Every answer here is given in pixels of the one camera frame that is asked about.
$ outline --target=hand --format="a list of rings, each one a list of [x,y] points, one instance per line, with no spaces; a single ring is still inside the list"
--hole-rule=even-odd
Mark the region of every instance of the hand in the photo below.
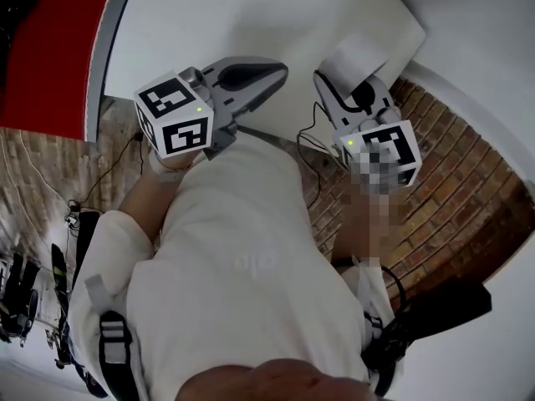
[[[193,160],[201,153],[201,150],[190,151],[182,155],[168,157],[162,159],[158,156],[158,160],[163,166],[170,170],[185,170],[193,164]]]

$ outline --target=sleeve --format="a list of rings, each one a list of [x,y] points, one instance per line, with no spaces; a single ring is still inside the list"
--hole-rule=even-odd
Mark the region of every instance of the sleeve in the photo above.
[[[371,287],[371,301],[386,327],[394,320],[394,311],[386,290],[383,271],[380,266],[363,266],[362,272],[368,277]]]
[[[70,299],[68,322],[75,361],[105,388],[99,365],[99,316],[92,308],[85,281],[101,275],[117,310],[125,314],[126,293],[135,265],[153,255],[149,237],[132,217],[110,211],[99,219]]]

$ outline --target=white shirt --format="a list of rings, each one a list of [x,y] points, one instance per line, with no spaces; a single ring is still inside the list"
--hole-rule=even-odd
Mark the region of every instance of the white shirt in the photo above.
[[[371,291],[388,322],[380,271],[367,272],[376,273]],[[275,358],[369,380],[360,357],[370,337],[363,309],[314,243],[298,167],[251,136],[239,135],[213,161],[191,169],[156,254],[131,217],[111,211],[100,218],[69,325],[77,359],[107,388],[99,317],[83,284],[99,274],[139,338],[150,399],[174,401],[189,378],[209,368]]]

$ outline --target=brick wall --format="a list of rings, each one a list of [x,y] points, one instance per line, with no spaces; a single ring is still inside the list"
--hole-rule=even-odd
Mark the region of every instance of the brick wall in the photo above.
[[[403,79],[391,92],[415,129],[423,165],[415,186],[403,192],[402,241],[385,265],[409,297],[454,275],[483,281],[535,227],[532,199],[499,153],[443,103]],[[349,177],[324,155],[310,156],[324,183],[310,219],[319,250],[330,258]],[[313,180],[306,184],[309,199],[317,190]],[[388,277],[386,282],[396,302],[397,287]]]

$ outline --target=white table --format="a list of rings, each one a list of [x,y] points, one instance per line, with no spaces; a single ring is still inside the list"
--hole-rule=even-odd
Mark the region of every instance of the white table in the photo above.
[[[295,140],[318,99],[312,75],[346,35],[378,43],[389,62],[378,76],[392,85],[425,38],[400,0],[129,0],[107,73],[107,95],[135,89],[174,69],[202,69],[219,58],[256,54],[289,67],[286,85],[240,124]],[[331,124],[310,131],[332,143]]]

